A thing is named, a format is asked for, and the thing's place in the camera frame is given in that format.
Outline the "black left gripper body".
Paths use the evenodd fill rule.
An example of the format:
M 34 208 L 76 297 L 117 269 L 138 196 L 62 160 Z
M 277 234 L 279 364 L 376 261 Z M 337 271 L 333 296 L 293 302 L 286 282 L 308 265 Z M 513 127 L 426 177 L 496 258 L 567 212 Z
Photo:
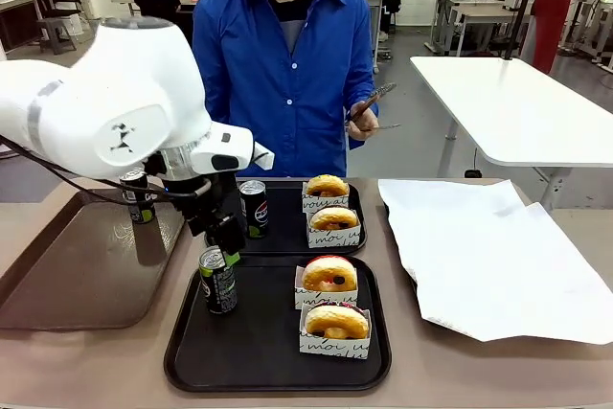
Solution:
M 214 211 L 220 207 L 225 197 L 236 187 L 234 173 L 214 173 L 200 175 L 186 180 L 164 180 L 169 193 L 194 193 L 192 198 L 172 198 L 174 209 L 185 219 L 200 216 L 202 210 Z

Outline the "black Pepsi can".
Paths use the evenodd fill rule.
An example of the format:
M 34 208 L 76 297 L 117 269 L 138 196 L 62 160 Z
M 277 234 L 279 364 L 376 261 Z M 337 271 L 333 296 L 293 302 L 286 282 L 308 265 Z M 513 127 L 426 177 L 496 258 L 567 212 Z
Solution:
M 155 208 L 151 202 L 153 195 L 146 193 L 148 178 L 142 169 L 132 170 L 122 175 L 120 184 L 123 199 L 129 203 L 128 210 L 132 221 L 136 224 L 146 224 L 154 220 Z
M 199 275 L 208 310 L 225 314 L 238 303 L 234 265 L 239 253 L 227 254 L 217 245 L 207 247 L 199 257 Z
M 259 180 L 248 180 L 240 184 L 238 191 L 248 236 L 251 239 L 265 237 L 268 231 L 265 184 Z

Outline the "metal serving tongs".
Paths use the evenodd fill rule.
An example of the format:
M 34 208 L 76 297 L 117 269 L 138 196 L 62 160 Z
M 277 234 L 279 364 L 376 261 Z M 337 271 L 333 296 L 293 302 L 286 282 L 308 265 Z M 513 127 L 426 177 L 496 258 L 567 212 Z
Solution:
M 382 86 L 376 88 L 376 90 L 368 97 L 365 101 L 360 102 L 357 105 L 355 111 L 350 114 L 349 120 L 358 125 L 358 122 L 364 117 L 364 115 L 369 112 L 372 107 L 379 103 L 379 101 L 393 92 L 397 88 L 397 84 L 394 82 L 388 82 L 383 84 Z

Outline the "person's left hand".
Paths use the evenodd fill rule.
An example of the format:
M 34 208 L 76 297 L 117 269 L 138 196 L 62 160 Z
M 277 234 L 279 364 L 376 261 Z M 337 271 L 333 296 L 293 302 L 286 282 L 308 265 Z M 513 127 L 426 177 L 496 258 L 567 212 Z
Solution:
M 377 131 L 379 124 L 375 104 L 368 105 L 365 101 L 355 103 L 349 113 L 346 123 L 349 149 L 360 148 Z

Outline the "plain glazed donut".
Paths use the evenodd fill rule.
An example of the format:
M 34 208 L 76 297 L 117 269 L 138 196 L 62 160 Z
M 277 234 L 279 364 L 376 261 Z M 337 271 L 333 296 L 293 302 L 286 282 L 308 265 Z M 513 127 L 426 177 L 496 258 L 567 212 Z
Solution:
M 356 213 L 345 207 L 323 208 L 314 213 L 309 220 L 309 227 L 317 231 L 350 229 L 358 224 Z

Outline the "glazed donut in paper sleeve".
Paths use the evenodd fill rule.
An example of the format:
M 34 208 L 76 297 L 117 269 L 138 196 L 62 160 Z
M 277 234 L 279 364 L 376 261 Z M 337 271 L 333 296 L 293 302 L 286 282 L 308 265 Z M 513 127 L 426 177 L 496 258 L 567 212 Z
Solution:
M 317 230 L 310 224 L 314 214 L 306 214 L 307 246 L 314 248 L 335 248 L 341 246 L 357 246 L 362 234 L 361 222 L 357 225 L 339 230 Z

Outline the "brown plastic tray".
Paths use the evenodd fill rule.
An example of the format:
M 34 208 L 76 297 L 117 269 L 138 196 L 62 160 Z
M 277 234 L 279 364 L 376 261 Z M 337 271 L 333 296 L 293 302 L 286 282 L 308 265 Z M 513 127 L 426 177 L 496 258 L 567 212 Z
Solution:
M 76 192 L 0 276 L 0 330 L 124 329 L 147 314 L 184 219 L 132 221 L 111 189 Z

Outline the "person in blue shirt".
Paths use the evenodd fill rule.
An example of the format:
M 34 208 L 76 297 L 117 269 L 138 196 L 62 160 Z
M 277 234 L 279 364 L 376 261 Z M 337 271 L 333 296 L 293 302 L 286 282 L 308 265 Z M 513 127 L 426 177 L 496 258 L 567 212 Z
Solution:
M 343 176 L 352 106 L 375 90 L 367 0 L 199 0 L 205 106 L 275 154 L 276 177 Z

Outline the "grey office chair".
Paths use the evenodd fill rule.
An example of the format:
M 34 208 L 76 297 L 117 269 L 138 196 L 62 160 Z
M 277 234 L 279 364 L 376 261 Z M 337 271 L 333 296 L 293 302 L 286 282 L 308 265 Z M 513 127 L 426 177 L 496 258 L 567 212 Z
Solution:
M 49 48 L 55 55 L 65 47 L 77 50 L 77 26 L 86 20 L 81 0 L 36 0 L 37 27 L 40 30 L 40 48 Z

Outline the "white paper sheet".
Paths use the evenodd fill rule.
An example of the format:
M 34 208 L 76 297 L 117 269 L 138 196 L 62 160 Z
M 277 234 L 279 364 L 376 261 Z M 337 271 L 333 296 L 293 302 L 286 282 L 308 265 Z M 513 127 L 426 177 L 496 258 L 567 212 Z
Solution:
M 381 179 L 378 189 L 422 319 L 481 342 L 613 343 L 613 291 L 511 181 Z

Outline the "white table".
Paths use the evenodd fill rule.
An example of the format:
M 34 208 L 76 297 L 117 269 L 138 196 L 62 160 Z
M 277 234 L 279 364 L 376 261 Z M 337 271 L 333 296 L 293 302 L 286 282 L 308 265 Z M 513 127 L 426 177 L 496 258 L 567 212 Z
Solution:
M 412 57 L 451 122 L 437 175 L 447 176 L 458 130 L 491 164 L 553 173 L 540 203 L 552 211 L 574 169 L 613 169 L 613 114 L 524 61 Z

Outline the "grey desk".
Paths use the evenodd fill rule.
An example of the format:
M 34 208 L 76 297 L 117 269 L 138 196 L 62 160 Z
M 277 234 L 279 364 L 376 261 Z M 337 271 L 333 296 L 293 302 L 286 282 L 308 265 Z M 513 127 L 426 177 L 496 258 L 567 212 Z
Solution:
M 530 14 L 520 16 L 519 11 L 511 11 L 504 7 L 500 2 L 451 2 L 450 25 L 454 27 L 460 25 L 460 36 L 455 51 L 455 56 L 460 57 L 464 50 L 465 34 L 468 25 L 487 25 L 488 31 L 483 39 L 484 44 L 488 44 L 492 37 L 493 26 L 495 24 L 518 24 L 523 26 L 530 20 Z

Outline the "black stand pole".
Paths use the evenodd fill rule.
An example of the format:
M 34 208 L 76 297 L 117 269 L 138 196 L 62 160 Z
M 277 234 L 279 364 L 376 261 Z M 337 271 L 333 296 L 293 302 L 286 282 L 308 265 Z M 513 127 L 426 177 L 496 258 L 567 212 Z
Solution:
M 509 37 L 508 47 L 505 53 L 503 54 L 504 60 L 511 60 L 513 48 L 515 46 L 516 39 L 518 37 L 521 25 L 523 24 L 523 18 L 524 18 L 528 3 L 529 3 L 529 0 L 520 0 L 520 5 L 516 12 L 516 17 L 512 23 L 511 35 Z

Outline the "person in red dress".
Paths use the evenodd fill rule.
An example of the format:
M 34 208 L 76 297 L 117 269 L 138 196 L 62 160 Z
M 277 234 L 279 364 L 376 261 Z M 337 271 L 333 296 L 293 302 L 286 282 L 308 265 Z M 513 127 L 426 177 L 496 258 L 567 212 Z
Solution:
M 520 58 L 549 75 L 571 0 L 534 0 Z

